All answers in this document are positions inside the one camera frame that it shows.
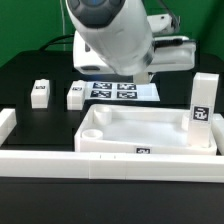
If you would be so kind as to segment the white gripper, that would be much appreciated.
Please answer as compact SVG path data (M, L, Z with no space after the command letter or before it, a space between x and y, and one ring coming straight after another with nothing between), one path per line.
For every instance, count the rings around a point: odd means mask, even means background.
M112 65L112 60L104 61L76 32L73 46L74 68L86 75L139 75L190 70L194 67L196 45L187 37L158 38L155 43L167 43L167 46L157 47L152 56L145 55L140 62L126 57L124 62L115 66Z

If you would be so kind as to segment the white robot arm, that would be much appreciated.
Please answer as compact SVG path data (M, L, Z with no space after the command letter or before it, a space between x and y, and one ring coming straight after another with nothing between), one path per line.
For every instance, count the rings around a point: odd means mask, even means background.
M180 18L165 8L149 16L143 0L65 0L76 29L74 67L83 74L137 75L190 70L196 43L177 33Z

